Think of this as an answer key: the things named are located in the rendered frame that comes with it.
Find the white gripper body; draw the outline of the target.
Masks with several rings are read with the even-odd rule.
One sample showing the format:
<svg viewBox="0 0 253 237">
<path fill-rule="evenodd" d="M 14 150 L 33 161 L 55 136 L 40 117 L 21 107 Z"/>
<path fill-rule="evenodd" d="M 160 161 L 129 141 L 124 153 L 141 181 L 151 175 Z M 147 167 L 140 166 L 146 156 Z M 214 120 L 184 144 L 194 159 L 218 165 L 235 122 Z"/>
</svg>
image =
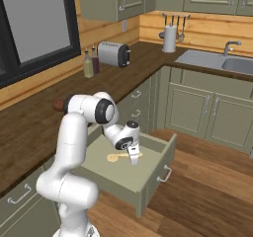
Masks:
<svg viewBox="0 0 253 237">
<path fill-rule="evenodd" d="M 135 146 L 130 146 L 127 149 L 127 153 L 129 155 L 130 164 L 135 165 L 138 162 L 139 157 L 139 145 L 136 144 Z"/>
</svg>

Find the tan pizza cutter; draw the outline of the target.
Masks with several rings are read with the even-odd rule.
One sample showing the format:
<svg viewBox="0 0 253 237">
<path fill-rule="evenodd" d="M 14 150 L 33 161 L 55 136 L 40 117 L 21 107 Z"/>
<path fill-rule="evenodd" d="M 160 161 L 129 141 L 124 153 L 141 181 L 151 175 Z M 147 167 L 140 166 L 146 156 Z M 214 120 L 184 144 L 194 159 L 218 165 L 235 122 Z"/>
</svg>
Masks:
<svg viewBox="0 0 253 237">
<path fill-rule="evenodd" d="M 131 159 L 131 156 L 128 153 L 115 153 L 115 154 L 108 154 L 107 155 L 107 160 L 109 162 L 117 162 L 121 157 L 126 157 Z"/>
</svg>

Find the open olive green drawer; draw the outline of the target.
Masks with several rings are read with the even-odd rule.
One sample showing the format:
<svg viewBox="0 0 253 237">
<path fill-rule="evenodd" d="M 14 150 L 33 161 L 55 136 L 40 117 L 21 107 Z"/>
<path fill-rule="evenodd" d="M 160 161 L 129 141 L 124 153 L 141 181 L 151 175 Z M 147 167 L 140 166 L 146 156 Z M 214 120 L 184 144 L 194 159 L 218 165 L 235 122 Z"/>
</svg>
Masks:
<svg viewBox="0 0 253 237">
<path fill-rule="evenodd" d="M 173 134 L 169 141 L 142 133 L 139 136 L 139 150 L 142 156 L 136 165 L 131 165 L 126 157 L 117 162 L 109 162 L 108 154 L 118 151 L 103 135 L 99 125 L 88 128 L 87 151 L 85 162 L 73 171 L 73 174 L 96 183 L 105 191 L 133 205 L 136 216 L 141 217 L 148 206 L 160 182 L 174 160 L 177 135 Z"/>
</svg>

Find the olive green drawer front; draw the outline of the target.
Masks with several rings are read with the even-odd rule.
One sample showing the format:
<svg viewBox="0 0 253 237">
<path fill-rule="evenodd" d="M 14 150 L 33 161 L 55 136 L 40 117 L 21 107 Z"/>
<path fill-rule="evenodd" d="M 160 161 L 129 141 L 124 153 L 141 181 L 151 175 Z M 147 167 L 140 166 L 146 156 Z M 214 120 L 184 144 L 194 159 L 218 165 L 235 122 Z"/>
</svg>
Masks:
<svg viewBox="0 0 253 237">
<path fill-rule="evenodd" d="M 37 193 L 39 167 L 0 198 L 0 237 L 52 237 L 60 226 L 55 204 Z"/>
<path fill-rule="evenodd" d="M 134 89 L 132 92 L 130 92 L 125 98 L 123 98 L 118 103 L 118 108 L 120 108 L 120 109 L 130 108 L 137 101 L 139 101 L 149 89 L 150 89 L 150 80 L 147 79 L 141 85 L 139 85 L 136 89 Z M 134 94 L 137 90 L 139 90 L 142 94 L 139 98 L 134 99 L 131 97 L 131 94 Z"/>
<path fill-rule="evenodd" d="M 137 109 L 141 111 L 141 114 L 137 118 L 133 118 L 131 116 Z M 135 103 L 128 109 L 120 109 L 119 110 L 119 123 L 121 125 L 125 125 L 129 120 L 136 121 L 141 128 L 147 127 L 148 124 L 148 107 L 143 103 Z"/>
</svg>

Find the olive green cupboard door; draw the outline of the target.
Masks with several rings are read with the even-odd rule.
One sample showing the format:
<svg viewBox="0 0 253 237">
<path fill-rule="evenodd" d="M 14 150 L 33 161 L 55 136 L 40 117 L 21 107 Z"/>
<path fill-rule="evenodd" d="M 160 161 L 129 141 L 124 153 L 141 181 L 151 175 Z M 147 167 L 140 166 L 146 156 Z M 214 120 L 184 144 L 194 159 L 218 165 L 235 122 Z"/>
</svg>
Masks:
<svg viewBox="0 0 253 237">
<path fill-rule="evenodd" d="M 210 95 L 208 112 L 204 114 L 206 96 Z M 166 126 L 198 138 L 206 133 L 213 92 L 171 83 L 169 86 Z"/>
<path fill-rule="evenodd" d="M 215 98 L 219 97 L 215 117 Z M 215 94 L 206 139 L 249 154 L 253 147 L 253 101 Z"/>
</svg>

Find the brown round food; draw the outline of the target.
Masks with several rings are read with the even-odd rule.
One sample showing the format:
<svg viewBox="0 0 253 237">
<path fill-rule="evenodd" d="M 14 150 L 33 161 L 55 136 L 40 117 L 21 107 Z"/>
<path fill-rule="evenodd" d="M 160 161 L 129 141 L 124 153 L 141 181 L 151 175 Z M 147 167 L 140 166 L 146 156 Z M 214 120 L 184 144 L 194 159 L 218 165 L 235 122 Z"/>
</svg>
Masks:
<svg viewBox="0 0 253 237">
<path fill-rule="evenodd" d="M 65 112 L 65 100 L 64 99 L 54 99 L 52 102 L 52 107 L 57 112 Z"/>
</svg>

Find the dark vinegar bottle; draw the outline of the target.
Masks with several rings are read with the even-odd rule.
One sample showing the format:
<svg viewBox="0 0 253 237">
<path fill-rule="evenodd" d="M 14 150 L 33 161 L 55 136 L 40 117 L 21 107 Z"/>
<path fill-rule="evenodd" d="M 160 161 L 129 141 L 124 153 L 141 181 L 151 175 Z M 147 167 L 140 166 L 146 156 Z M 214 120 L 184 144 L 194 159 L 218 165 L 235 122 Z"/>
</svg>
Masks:
<svg viewBox="0 0 253 237">
<path fill-rule="evenodd" d="M 91 59 L 92 59 L 94 74 L 97 74 L 100 72 L 100 67 L 99 67 L 99 57 L 97 56 L 95 47 L 92 47 Z"/>
</svg>

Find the yellow oil bottle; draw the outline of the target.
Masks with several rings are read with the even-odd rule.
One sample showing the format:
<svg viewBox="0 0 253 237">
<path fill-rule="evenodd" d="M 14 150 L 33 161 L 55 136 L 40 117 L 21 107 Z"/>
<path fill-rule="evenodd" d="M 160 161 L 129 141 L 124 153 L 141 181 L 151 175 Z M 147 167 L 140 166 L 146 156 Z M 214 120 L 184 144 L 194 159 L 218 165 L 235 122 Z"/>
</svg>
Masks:
<svg viewBox="0 0 253 237">
<path fill-rule="evenodd" d="M 85 77 L 91 78 L 94 76 L 93 63 L 92 63 L 92 59 L 89 55 L 88 49 L 85 49 L 85 56 L 84 56 L 84 60 L 83 60 L 83 70 L 84 70 Z"/>
</svg>

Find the silver toaster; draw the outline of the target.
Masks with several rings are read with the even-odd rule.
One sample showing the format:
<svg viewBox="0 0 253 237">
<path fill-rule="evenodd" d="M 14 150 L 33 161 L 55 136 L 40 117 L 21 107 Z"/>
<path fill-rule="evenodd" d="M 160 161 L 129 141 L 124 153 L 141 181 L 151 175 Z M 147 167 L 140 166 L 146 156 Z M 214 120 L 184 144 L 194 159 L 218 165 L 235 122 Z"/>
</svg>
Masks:
<svg viewBox="0 0 253 237">
<path fill-rule="evenodd" d="M 130 49 L 126 44 L 101 41 L 97 46 L 97 53 L 101 63 L 118 67 L 129 65 Z"/>
</svg>

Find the white paper towel roll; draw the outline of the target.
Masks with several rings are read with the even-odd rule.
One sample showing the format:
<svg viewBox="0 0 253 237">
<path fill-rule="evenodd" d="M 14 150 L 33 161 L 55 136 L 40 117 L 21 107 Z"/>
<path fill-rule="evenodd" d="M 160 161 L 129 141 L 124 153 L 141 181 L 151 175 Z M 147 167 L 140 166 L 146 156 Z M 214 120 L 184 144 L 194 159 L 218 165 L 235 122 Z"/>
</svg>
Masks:
<svg viewBox="0 0 253 237">
<path fill-rule="evenodd" d="M 164 43 L 162 50 L 172 53 L 176 49 L 177 28 L 175 26 L 166 26 L 164 30 Z"/>
</svg>

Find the grey steel sink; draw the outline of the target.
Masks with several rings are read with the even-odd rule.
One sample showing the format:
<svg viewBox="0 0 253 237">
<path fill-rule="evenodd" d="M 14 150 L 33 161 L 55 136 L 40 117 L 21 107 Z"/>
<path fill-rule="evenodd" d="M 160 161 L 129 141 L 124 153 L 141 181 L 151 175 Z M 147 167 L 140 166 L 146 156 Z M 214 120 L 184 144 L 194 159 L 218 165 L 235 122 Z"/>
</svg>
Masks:
<svg viewBox="0 0 253 237">
<path fill-rule="evenodd" d="M 253 58 L 188 49 L 176 62 L 253 75 Z"/>
</svg>

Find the silver tap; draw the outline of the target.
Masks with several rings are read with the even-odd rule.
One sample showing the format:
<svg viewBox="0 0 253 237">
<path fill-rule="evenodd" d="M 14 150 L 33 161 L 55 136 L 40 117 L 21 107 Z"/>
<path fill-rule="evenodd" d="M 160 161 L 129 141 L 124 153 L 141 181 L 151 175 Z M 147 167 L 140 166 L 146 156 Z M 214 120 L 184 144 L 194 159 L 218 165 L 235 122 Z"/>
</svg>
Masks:
<svg viewBox="0 0 253 237">
<path fill-rule="evenodd" d="M 230 40 L 228 41 L 226 44 L 225 44 L 225 47 L 224 47 L 224 51 L 223 51 L 223 56 L 227 56 L 228 55 L 228 52 L 230 50 L 233 50 L 233 47 L 235 45 L 241 45 L 241 41 L 239 40 Z"/>
</svg>

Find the black framed window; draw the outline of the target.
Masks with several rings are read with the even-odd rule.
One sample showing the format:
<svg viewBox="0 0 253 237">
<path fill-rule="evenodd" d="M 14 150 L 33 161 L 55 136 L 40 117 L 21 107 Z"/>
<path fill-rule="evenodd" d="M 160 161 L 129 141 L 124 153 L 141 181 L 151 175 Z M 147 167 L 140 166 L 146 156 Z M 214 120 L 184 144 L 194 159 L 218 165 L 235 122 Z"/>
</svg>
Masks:
<svg viewBox="0 0 253 237">
<path fill-rule="evenodd" d="M 80 54 L 74 0 L 0 0 L 0 89 Z"/>
</svg>

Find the utensil rail with hanging tools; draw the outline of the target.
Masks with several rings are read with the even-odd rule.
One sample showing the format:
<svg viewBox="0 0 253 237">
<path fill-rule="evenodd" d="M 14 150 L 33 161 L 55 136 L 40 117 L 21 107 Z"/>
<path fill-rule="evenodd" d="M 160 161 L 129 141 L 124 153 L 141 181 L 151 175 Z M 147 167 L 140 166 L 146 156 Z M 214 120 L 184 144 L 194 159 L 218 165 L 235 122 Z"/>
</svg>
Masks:
<svg viewBox="0 0 253 237">
<path fill-rule="evenodd" d="M 164 27 L 167 26 L 167 20 L 168 20 L 168 15 L 165 13 L 161 14 L 162 17 L 164 18 Z M 174 18 L 177 17 L 177 24 L 176 24 L 176 40 L 178 42 L 183 42 L 184 38 L 185 38 L 185 34 L 184 34 L 184 30 L 185 30 L 185 25 L 186 25 L 186 21 L 190 20 L 191 15 L 189 14 L 178 14 L 178 15 L 172 15 L 171 16 L 171 25 L 174 25 Z M 183 25 L 182 25 L 182 32 L 179 33 L 179 27 L 180 27 L 180 19 L 183 19 Z M 159 37 L 163 40 L 164 39 L 164 35 L 165 32 L 160 32 L 159 33 Z"/>
</svg>

